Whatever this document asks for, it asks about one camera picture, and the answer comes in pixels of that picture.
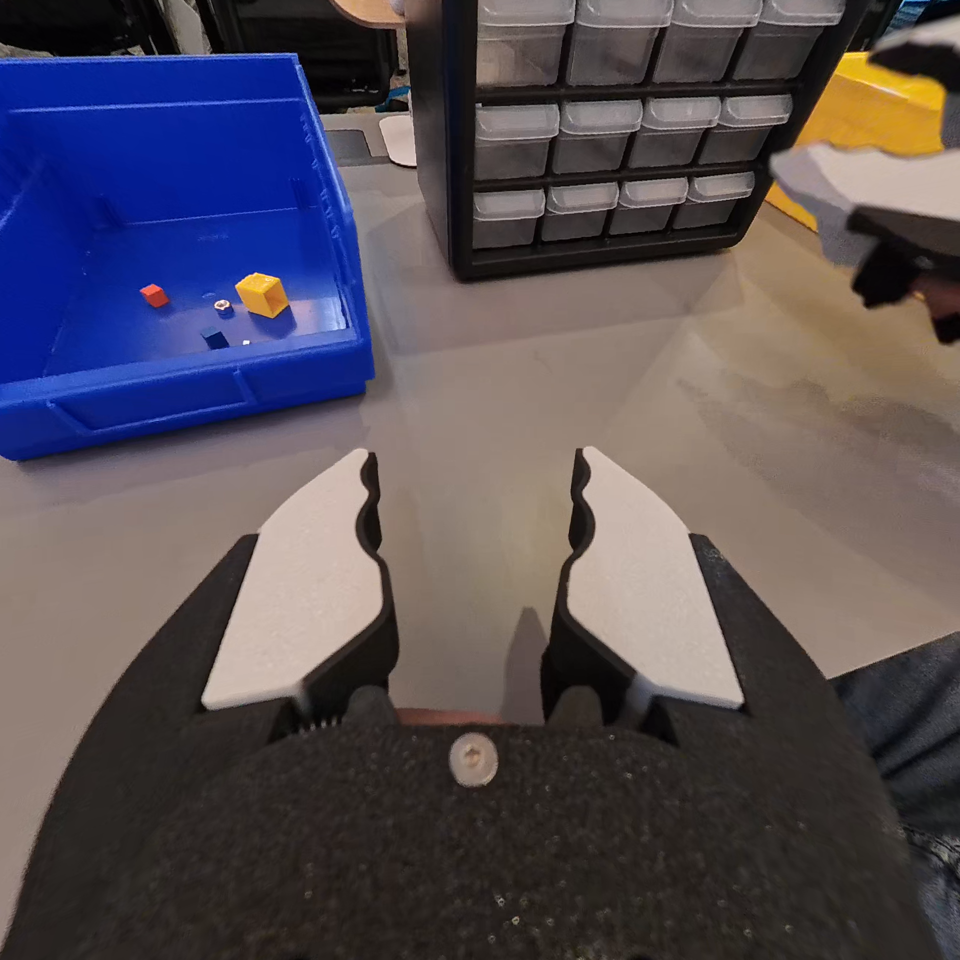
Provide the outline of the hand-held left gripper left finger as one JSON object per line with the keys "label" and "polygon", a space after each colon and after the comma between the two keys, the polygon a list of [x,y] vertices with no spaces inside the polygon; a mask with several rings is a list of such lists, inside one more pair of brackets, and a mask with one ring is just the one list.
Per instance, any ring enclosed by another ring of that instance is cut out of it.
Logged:
{"label": "hand-held left gripper left finger", "polygon": [[379,499],[377,456],[357,448],[269,516],[201,694],[207,711],[282,700],[332,719],[355,691],[388,687],[400,639]]}

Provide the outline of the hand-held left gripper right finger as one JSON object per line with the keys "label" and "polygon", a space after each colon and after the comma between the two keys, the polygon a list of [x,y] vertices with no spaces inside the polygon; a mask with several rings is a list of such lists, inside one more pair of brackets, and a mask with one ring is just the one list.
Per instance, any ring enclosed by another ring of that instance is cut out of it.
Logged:
{"label": "hand-held left gripper right finger", "polygon": [[565,702],[642,729],[668,708],[743,716],[746,696],[688,525],[595,446],[576,450],[569,555],[541,660],[544,721]]}

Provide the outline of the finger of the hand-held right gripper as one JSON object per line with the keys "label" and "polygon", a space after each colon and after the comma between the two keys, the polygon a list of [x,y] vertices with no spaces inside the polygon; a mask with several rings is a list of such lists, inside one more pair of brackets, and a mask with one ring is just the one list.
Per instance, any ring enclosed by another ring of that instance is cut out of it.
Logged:
{"label": "finger of the hand-held right gripper", "polygon": [[829,212],[889,210],[959,221],[959,152],[898,156],[813,143],[770,158],[774,182],[815,218]]}
{"label": "finger of the hand-held right gripper", "polygon": [[870,52],[870,63],[905,76],[959,78],[959,17],[891,33]]}

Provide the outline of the yellow plastic bin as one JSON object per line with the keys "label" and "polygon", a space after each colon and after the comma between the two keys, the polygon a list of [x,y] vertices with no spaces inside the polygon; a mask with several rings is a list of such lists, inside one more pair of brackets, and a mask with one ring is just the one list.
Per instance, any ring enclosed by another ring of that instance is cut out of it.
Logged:
{"label": "yellow plastic bin", "polygon": [[[769,155],[769,160],[767,166],[769,168],[769,174],[774,180],[773,175],[770,172],[770,159],[774,154],[788,151],[793,148],[799,148],[806,145],[811,145],[813,143],[827,143],[830,146],[841,150],[850,150],[850,147],[853,146],[853,150],[857,149],[876,149],[882,152],[892,154],[900,157],[917,157],[922,155],[935,154],[942,151],[956,150],[958,151],[958,138],[950,139],[950,143],[946,148],[941,147],[939,150],[926,150],[924,152],[908,152],[900,153],[897,150],[886,150],[887,143],[883,140],[864,140],[857,141],[851,144],[845,139],[841,139],[840,142],[836,142],[833,138],[833,135],[836,133],[843,134],[848,126],[857,126],[860,127],[863,124],[874,124],[877,127],[877,132],[881,134],[886,134],[888,136],[895,136],[897,138],[902,138],[904,140],[909,140],[909,144],[914,147],[916,145],[916,137],[914,130],[908,128],[904,129],[902,121],[904,120],[903,116],[899,116],[896,113],[896,106],[892,100],[894,94],[894,89],[888,89],[883,84],[877,83],[853,83],[851,80],[847,82],[848,90],[846,90],[846,98],[844,102],[836,102],[832,98],[832,91],[840,89],[845,83],[845,74],[844,74],[844,65],[849,59],[855,60],[857,58],[856,54],[846,54],[842,57],[841,64],[838,66],[836,72],[833,74],[829,83],[823,91],[823,95],[820,100],[817,102],[816,107],[814,108],[814,114],[821,112],[823,109],[822,103],[827,102],[829,106],[843,107],[843,111],[837,111],[834,115],[831,116],[831,123],[829,128],[825,130],[826,137],[820,137],[818,139],[809,139],[807,141],[801,141],[798,145],[793,145],[790,148],[783,148],[776,151],[771,151]],[[786,194],[774,183],[774,190],[778,190],[785,197]],[[816,226],[817,221],[814,216],[807,213],[807,217],[814,220]]]}

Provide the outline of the set of clear cabinet drawers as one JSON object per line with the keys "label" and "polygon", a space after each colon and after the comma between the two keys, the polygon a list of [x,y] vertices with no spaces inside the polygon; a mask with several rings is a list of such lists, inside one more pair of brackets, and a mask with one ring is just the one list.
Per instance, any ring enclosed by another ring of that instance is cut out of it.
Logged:
{"label": "set of clear cabinet drawers", "polygon": [[844,2],[478,2],[472,247],[725,227]]}

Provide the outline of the yellow plastic block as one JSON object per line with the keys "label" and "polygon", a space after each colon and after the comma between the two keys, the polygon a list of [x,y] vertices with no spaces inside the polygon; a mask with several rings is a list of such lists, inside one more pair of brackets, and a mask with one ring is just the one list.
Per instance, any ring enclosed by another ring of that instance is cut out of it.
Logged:
{"label": "yellow plastic block", "polygon": [[282,280],[274,275],[253,272],[235,283],[235,291],[246,310],[266,319],[276,319],[290,307]]}

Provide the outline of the black drawer cabinet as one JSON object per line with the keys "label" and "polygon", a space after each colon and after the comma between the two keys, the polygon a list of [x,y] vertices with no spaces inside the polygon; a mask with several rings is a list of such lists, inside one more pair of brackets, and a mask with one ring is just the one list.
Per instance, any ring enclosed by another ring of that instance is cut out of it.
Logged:
{"label": "black drawer cabinet", "polygon": [[412,83],[412,118],[417,181],[427,214],[449,267],[461,281],[503,279],[548,271],[686,258],[720,253],[736,246],[772,185],[767,162],[771,152],[792,146],[847,52],[869,2],[844,2],[844,16],[825,31],[797,79],[790,121],[771,134],[756,163],[756,187],[725,226],[666,234],[566,241],[504,249],[473,248],[475,190],[498,190],[502,183],[474,179],[475,107],[528,103],[553,95],[583,95],[555,87],[476,90],[478,2],[405,2],[405,32]]}

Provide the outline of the blue plastic bin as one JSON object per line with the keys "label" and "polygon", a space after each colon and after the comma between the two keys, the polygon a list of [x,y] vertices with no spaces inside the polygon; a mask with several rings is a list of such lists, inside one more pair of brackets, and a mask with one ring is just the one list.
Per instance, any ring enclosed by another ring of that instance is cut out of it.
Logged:
{"label": "blue plastic bin", "polygon": [[[375,379],[354,210],[294,54],[4,58],[1,135],[3,458]],[[277,318],[236,294],[252,273],[281,279]]]}

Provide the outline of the person's right hand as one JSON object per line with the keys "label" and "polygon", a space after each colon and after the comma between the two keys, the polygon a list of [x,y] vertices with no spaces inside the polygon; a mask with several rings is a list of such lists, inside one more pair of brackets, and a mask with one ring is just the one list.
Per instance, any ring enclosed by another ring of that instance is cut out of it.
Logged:
{"label": "person's right hand", "polygon": [[924,303],[932,322],[959,315],[958,282],[925,272],[916,278],[910,289],[913,296]]}

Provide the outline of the person's blue jeans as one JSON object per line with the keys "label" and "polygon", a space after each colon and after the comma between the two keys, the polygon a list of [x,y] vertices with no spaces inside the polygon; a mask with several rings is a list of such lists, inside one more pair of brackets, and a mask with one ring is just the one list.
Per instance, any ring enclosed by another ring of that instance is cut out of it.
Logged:
{"label": "person's blue jeans", "polygon": [[944,958],[959,957],[959,634],[831,684],[891,796],[921,910]]}

